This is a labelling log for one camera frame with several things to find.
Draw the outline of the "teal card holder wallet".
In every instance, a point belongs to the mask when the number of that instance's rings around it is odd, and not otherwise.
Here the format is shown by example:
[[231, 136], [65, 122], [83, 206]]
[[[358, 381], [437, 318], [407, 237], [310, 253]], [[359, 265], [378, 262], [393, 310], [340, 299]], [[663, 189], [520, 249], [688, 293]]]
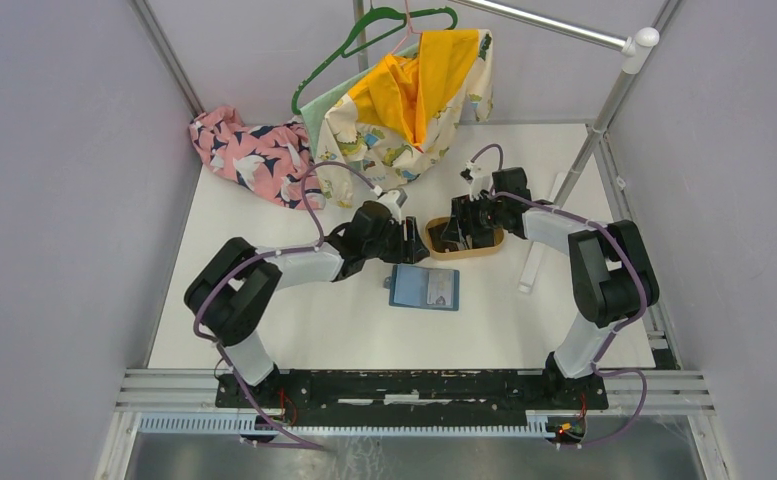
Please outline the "teal card holder wallet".
[[388, 303], [393, 307], [458, 311], [460, 309], [460, 272], [456, 274], [455, 306], [451, 309], [433, 308], [426, 305], [426, 289], [428, 272], [432, 269], [409, 264], [394, 265], [391, 275], [384, 280], [384, 287], [389, 291]]

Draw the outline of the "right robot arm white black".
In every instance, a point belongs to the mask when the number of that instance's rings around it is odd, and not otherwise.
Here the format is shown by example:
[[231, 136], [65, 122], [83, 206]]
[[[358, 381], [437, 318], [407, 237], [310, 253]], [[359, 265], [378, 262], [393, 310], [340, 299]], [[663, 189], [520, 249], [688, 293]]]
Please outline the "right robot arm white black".
[[520, 167], [485, 172], [468, 166], [461, 176], [470, 190], [451, 201], [441, 233], [464, 250], [490, 247], [498, 231], [543, 244], [569, 259], [577, 315], [554, 350], [541, 382], [544, 400], [566, 408], [582, 393], [579, 379], [594, 375], [614, 337], [655, 304], [659, 287], [637, 225], [580, 217], [535, 201]]

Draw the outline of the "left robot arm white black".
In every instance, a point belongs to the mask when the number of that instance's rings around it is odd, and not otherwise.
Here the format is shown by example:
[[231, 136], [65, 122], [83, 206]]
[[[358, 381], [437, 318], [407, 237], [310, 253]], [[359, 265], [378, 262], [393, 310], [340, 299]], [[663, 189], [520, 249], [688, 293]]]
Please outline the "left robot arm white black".
[[282, 289], [333, 283], [359, 273], [369, 260], [413, 265], [430, 251], [413, 216], [396, 219], [388, 206], [367, 201], [319, 245], [261, 250], [242, 237], [226, 241], [183, 296], [196, 336], [211, 341], [241, 379], [239, 392], [254, 407], [278, 394], [276, 362], [257, 331]]

